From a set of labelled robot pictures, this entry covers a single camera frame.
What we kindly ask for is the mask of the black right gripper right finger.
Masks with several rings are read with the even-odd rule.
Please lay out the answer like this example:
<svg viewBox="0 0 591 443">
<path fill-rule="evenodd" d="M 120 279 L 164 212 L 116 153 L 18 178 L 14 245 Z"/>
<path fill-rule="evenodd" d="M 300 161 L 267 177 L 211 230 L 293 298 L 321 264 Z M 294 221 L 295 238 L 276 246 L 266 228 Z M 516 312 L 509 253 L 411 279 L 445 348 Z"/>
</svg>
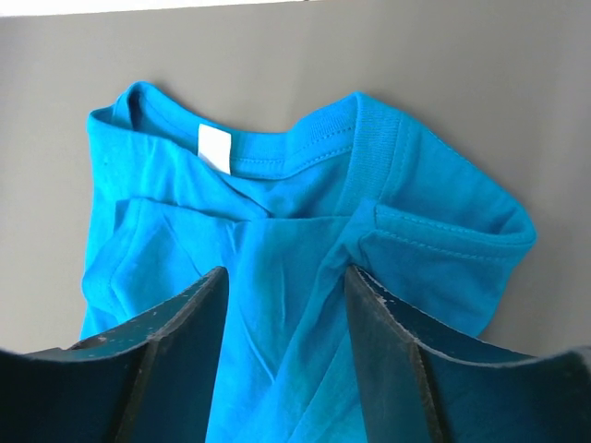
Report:
<svg viewBox="0 0 591 443">
<path fill-rule="evenodd" d="M 586 442 L 590 350 L 535 357 L 453 329 L 358 267 L 344 279 L 371 442 Z"/>
</svg>

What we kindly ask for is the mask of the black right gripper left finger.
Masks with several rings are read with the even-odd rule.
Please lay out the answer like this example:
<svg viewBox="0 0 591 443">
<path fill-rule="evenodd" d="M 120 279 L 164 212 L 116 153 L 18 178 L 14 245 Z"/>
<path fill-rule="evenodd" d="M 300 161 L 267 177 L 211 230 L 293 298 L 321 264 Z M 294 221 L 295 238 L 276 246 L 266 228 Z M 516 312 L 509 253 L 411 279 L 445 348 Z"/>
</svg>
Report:
<svg viewBox="0 0 591 443">
<path fill-rule="evenodd" d="M 2 441 L 204 441 L 227 305 L 217 267 L 68 349 L 2 351 Z"/>
</svg>

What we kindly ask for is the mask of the blue t shirt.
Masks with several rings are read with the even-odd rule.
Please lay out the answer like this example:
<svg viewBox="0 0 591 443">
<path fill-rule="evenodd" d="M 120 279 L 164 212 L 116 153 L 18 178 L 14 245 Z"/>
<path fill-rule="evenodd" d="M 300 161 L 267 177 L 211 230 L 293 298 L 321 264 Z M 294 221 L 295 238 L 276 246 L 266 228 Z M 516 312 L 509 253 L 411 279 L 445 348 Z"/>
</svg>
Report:
<svg viewBox="0 0 591 443">
<path fill-rule="evenodd" d="M 536 240 L 523 206 L 410 115 L 360 92 L 278 134 L 210 126 L 146 82 L 90 113 L 89 337 L 211 269 L 229 303 L 210 442 L 363 442 L 344 300 L 357 265 L 461 332 Z"/>
</svg>

